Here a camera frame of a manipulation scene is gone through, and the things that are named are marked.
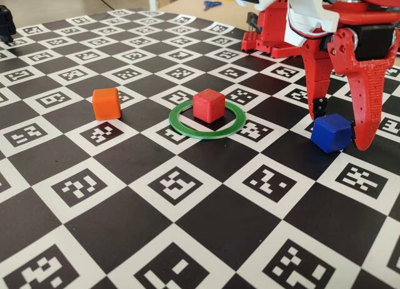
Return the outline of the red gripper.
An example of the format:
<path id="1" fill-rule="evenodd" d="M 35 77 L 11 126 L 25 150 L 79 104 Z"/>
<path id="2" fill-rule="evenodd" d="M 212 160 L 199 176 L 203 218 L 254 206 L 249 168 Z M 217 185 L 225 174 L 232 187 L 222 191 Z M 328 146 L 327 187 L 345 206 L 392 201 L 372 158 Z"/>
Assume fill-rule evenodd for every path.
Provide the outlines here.
<path id="1" fill-rule="evenodd" d="M 399 47 L 399 38 L 394 39 L 399 3 L 335 2 L 323 8 L 340 18 L 331 41 L 331 59 L 320 48 L 322 39 L 307 39 L 301 48 L 309 113 L 312 120 L 326 114 L 331 71 L 345 75 L 352 97 L 354 142 L 365 151 L 381 122 L 385 72 L 393 66 Z"/>

